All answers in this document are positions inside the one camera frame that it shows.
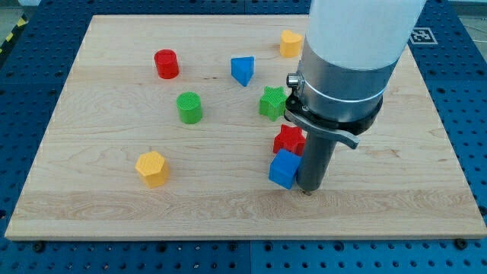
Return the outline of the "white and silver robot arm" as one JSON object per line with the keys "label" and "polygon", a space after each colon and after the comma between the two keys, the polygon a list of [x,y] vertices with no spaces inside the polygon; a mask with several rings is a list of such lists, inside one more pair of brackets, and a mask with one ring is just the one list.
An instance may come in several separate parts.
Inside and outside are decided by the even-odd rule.
{"label": "white and silver robot arm", "polygon": [[311,135],[356,148],[425,0],[314,0],[285,117]]}

